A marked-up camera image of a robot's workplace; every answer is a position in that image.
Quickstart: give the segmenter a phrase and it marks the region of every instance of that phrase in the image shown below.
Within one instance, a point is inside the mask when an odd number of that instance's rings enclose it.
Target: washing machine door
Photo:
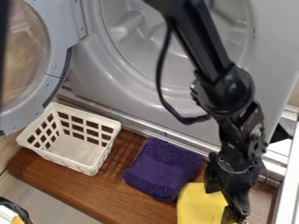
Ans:
[[[85,33],[75,21],[77,5],[79,1],[10,1],[0,114],[2,135],[20,130],[37,118],[65,79],[71,47]]]
[[[142,0],[82,1],[87,37],[74,48],[72,91],[93,102],[187,136],[219,144],[213,120],[184,126],[161,105],[155,70],[165,22]],[[223,44],[254,78],[267,139],[288,101],[299,71],[296,0],[206,0]],[[163,94],[183,116],[200,116],[190,96],[194,67],[173,38],[163,68]]]

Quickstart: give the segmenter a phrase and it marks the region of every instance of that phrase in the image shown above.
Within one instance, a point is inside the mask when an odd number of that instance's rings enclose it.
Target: purple cloth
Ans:
[[[123,173],[125,182],[162,202],[172,202],[197,173],[202,157],[157,138],[150,138]]]

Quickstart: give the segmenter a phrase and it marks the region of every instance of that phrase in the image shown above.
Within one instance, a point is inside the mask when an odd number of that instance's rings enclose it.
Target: plastic basket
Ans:
[[[53,163],[94,176],[120,130],[117,121],[52,102],[17,143]]]

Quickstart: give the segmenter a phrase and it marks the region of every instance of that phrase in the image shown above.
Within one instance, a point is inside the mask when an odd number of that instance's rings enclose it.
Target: black cable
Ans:
[[[158,92],[160,102],[162,105],[172,114],[174,115],[181,123],[185,125],[191,125],[194,123],[201,123],[211,119],[210,115],[201,115],[197,117],[182,117],[164,98],[161,89],[161,79],[162,79],[162,71],[164,60],[170,46],[171,42],[171,34],[172,34],[172,23],[169,19],[166,19],[167,23],[167,32],[165,36],[165,41],[163,43],[162,50],[160,52],[160,56],[156,65],[156,91]]]
[[[262,160],[258,160],[257,163],[259,164],[260,168],[263,170],[264,174],[265,174],[265,180],[260,183],[260,185],[258,187],[253,187],[253,189],[255,191],[261,191],[262,189],[264,189],[266,183],[268,182],[268,173],[267,173],[267,168],[264,165],[264,163],[262,162]]]

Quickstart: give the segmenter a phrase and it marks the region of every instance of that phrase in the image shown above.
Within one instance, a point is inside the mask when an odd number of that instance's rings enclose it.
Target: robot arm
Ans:
[[[160,100],[181,123],[208,119],[207,115],[183,118],[162,96],[163,59],[174,31],[195,68],[191,96],[219,125],[221,151],[209,155],[205,190],[220,190],[225,196],[228,206],[223,223],[244,223],[250,214],[248,193],[264,167],[261,156],[267,147],[264,116],[254,99],[253,79],[228,58],[204,0],[144,1],[160,11],[168,25],[156,70]]]

